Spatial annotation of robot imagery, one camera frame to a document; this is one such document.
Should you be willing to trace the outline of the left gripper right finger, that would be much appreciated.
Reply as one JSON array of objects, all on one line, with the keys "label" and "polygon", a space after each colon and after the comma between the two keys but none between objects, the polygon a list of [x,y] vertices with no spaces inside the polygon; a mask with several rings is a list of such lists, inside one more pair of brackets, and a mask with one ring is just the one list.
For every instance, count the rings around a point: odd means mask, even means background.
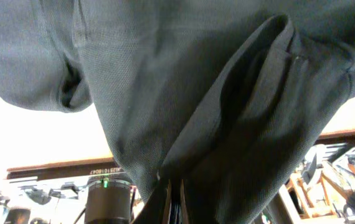
[{"label": "left gripper right finger", "polygon": [[188,180],[182,180],[180,186],[183,223],[214,224],[213,212],[206,199]]}]

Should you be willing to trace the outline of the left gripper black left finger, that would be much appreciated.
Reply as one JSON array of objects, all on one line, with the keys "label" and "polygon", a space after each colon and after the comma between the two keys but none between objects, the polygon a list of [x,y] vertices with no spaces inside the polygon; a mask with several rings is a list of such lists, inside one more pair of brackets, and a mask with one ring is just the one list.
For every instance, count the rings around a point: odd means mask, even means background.
[{"label": "left gripper black left finger", "polygon": [[160,181],[142,211],[131,224],[169,224],[171,192],[171,181]]}]

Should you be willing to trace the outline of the black t-shirt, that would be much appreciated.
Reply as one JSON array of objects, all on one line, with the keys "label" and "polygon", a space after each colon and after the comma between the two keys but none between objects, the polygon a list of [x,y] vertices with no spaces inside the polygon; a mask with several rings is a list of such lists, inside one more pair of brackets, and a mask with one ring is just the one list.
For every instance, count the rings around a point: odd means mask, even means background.
[{"label": "black t-shirt", "polygon": [[0,97],[95,105],[145,203],[250,223],[355,97],[355,1],[0,1]]}]

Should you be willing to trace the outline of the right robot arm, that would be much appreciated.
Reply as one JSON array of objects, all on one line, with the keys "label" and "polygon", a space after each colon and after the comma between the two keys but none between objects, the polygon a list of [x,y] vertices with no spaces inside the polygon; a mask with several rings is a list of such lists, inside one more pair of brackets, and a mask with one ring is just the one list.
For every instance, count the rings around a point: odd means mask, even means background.
[{"label": "right robot arm", "polygon": [[131,183],[107,176],[92,177],[84,224],[129,224],[131,221]]}]

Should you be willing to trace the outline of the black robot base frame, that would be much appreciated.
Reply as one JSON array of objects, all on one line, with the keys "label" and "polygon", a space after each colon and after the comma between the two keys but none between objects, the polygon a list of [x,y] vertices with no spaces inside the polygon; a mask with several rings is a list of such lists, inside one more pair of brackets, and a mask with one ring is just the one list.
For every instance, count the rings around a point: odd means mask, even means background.
[{"label": "black robot base frame", "polygon": [[37,180],[61,179],[123,172],[113,158],[56,162],[37,166],[14,167],[7,170],[7,180],[35,177]]}]

